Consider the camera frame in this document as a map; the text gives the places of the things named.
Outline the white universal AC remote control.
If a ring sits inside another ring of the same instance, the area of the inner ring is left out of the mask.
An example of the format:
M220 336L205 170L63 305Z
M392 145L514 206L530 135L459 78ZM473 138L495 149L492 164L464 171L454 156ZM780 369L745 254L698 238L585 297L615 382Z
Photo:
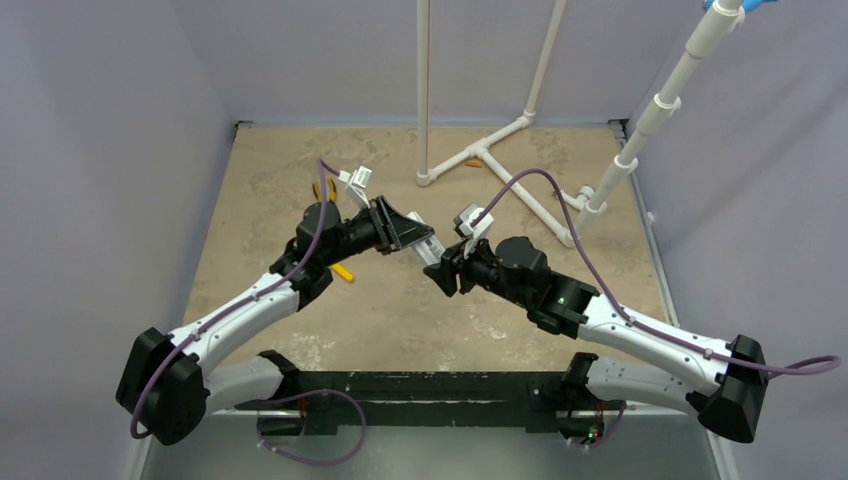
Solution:
M414 251L425 266L438 264L445 251L445 247L435 235L435 229L431 228L431 230L432 234L428 238L412 242L405 247L405 250Z

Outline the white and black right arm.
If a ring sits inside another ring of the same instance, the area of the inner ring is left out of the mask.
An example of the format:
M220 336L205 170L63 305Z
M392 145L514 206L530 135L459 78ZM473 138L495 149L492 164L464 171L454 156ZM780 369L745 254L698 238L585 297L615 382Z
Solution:
M769 384L761 344L745 335L730 341L695 334L632 309L617 312L598 289L551 269L544 252L524 237L496 247L488 240L470 253L463 243L434 239L414 248L424 274L448 297L475 287L522 308L530 322L622 351L637 365L574 358L561 392L576 407L592 400L634 400L678 410L725 439L754 441Z

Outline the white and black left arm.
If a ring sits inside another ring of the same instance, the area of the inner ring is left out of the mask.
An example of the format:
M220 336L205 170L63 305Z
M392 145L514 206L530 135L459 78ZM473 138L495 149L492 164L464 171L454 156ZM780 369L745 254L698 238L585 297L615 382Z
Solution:
M163 445L184 439L210 410L213 371L317 299L333 281L331 265L370 249L389 255L434 234L382 196L349 219L332 201L310 205L283 254L243 293L191 324L169 333L149 328L135 338L115 395L131 415L131 437L152 436Z

